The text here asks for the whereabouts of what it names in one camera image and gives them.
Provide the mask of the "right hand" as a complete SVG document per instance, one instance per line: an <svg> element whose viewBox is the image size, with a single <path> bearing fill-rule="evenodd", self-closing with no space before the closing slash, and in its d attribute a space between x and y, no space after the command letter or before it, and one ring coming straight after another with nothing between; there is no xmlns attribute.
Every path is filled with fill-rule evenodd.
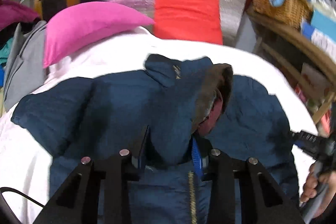
<svg viewBox="0 0 336 224"><path fill-rule="evenodd" d="M318 185L318 182L321 184L328 184L329 188L327 193L325 194L325 197L323 201L321 202L321 205L319 209L316 211L314 218L319 217L329 206L332 199L335 196L336 191L336 174L335 171L332 171L330 173L323 173L319 176L319 178L316 178L314 175L316 163L312 164L309 168L309 175L307 176L306 183L303 186L303 192L301 195L300 200L302 202L308 202L311 198L314 198L317 195L316 187Z"/></svg>

